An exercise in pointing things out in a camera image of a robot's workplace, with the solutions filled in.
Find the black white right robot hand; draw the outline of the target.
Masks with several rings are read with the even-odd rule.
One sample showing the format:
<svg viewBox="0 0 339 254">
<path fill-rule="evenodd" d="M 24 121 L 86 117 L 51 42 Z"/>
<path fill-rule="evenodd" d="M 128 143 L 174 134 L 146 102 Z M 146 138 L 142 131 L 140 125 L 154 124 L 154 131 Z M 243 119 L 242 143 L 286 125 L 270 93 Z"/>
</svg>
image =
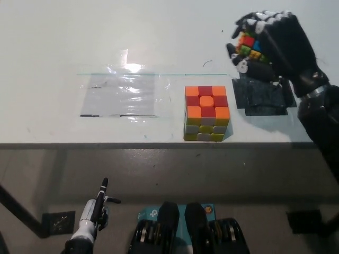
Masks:
<svg viewBox="0 0 339 254">
<path fill-rule="evenodd" d="M 232 38 L 240 32 L 253 33 L 273 71 L 293 84 L 297 97 L 329 85 L 319 68 L 314 50 L 296 15 L 289 11 L 251 12 L 235 22 Z"/>
</svg>

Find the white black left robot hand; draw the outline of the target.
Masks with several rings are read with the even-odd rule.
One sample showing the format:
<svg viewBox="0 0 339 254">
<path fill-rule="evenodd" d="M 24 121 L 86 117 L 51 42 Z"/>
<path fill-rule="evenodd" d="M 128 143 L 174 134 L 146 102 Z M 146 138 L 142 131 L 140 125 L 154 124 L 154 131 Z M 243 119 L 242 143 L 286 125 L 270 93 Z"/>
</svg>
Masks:
<svg viewBox="0 0 339 254">
<path fill-rule="evenodd" d="M 94 227 L 94 230 L 91 230 L 93 236 L 97 234 L 98 230 L 101 231 L 104 229 L 108 223 L 108 209 L 105 207 L 105 203 L 121 203 L 121 200 L 106 195 L 108 183 L 109 180 L 105 177 L 101 183 L 97 197 L 89 200 L 90 205 L 85 206 L 81 216 L 81 222 L 86 221 L 87 225 L 92 225 Z"/>
</svg>

